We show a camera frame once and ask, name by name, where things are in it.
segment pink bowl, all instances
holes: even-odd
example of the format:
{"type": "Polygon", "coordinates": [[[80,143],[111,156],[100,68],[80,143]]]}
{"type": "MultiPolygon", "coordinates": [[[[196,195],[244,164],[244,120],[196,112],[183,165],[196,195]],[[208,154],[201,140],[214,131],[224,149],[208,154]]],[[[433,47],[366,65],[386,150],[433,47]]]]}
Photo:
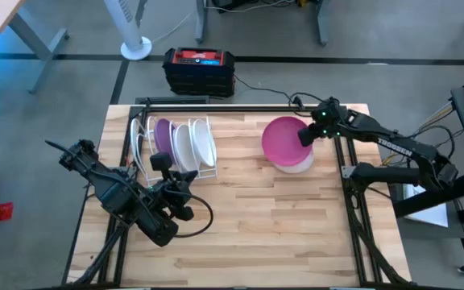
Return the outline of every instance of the pink bowl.
{"type": "Polygon", "coordinates": [[[294,117],[279,117],[264,129],[262,145],[264,155],[275,165],[293,166],[303,162],[313,146],[303,147],[298,139],[298,130],[307,127],[294,117]]]}

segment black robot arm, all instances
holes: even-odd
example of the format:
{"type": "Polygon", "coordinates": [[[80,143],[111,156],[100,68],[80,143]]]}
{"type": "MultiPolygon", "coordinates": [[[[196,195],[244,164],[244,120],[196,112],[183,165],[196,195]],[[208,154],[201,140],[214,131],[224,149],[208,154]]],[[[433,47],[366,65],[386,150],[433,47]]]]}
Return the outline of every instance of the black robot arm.
{"type": "Polygon", "coordinates": [[[357,180],[368,186],[372,182],[405,183],[421,185],[425,189],[439,191],[451,187],[458,170],[449,159],[434,146],[403,136],[396,130],[382,127],[374,118],[340,106],[333,97],[322,102],[311,112],[313,123],[298,132],[303,146],[309,146],[316,138],[345,136],[361,142],[373,142],[418,164],[418,168],[375,168],[360,163],[352,170],[343,171],[344,178],[357,180]]]}

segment floor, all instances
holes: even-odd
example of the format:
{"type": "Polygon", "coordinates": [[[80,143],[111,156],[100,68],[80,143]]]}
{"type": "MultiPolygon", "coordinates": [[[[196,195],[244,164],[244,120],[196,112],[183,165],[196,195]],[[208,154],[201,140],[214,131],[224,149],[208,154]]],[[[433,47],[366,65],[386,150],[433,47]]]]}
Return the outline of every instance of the floor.
{"type": "MultiPolygon", "coordinates": [[[[135,13],[145,1],[129,3],[135,13]]],[[[139,30],[155,39],[191,11],[194,1],[150,0],[139,30]]],[[[210,10],[207,40],[201,46],[237,56],[464,60],[464,1],[333,0],[328,11],[325,48],[317,45],[312,4],[244,14],[210,10]]],[[[101,0],[29,0],[20,12],[43,39],[66,27],[71,38],[64,54],[96,54],[102,59],[119,54],[122,40],[101,0]]],[[[155,42],[152,54],[196,46],[194,25],[193,12],[179,30],[155,42]]],[[[7,28],[0,35],[0,52],[31,51],[7,28]]],[[[59,152],[44,140],[66,145],[80,138],[98,141],[122,67],[119,59],[109,59],[57,60],[36,95],[29,95],[26,88],[37,60],[0,60],[0,202],[14,202],[14,217],[0,223],[0,289],[61,282],[85,182],[58,165],[59,152]]],[[[366,102],[384,126],[404,133],[413,132],[444,105],[450,89],[464,85],[463,65],[237,63],[236,73],[259,87],[366,102]]],[[[172,95],[161,63],[143,61],[129,64],[118,103],[172,95]]],[[[284,99],[238,85],[235,96],[213,102],[282,103],[284,99]]],[[[454,115],[444,125],[453,131],[461,126],[454,115]]],[[[421,140],[444,139],[430,134],[421,140]]],[[[453,161],[464,173],[464,136],[456,145],[453,161]]],[[[382,157],[387,154],[381,151],[382,157]]],[[[456,272],[464,264],[459,239],[404,238],[404,248],[418,284],[464,288],[464,277],[456,272]]]]}

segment purple plate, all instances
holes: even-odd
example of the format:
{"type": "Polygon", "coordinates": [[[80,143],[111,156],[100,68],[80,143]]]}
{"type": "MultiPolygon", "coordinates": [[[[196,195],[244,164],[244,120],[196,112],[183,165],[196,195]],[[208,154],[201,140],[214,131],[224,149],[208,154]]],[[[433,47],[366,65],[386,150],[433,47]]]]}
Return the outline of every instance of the purple plate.
{"type": "MultiPolygon", "coordinates": [[[[167,119],[160,119],[155,124],[155,129],[153,135],[155,136],[155,146],[157,146],[157,151],[166,152],[171,157],[173,163],[175,163],[175,158],[173,156],[173,149],[171,148],[171,140],[169,139],[169,121],[167,119]]],[[[175,126],[171,125],[172,135],[175,134],[175,126]]]]}

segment electronics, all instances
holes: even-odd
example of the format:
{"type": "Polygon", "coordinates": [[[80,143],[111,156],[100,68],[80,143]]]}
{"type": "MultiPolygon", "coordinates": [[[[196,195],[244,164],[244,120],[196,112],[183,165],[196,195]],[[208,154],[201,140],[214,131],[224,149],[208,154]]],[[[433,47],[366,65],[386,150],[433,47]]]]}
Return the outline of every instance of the electronics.
{"type": "Polygon", "coordinates": [[[171,91],[183,95],[234,94],[234,56],[206,48],[171,48],[162,65],[171,91]]]}

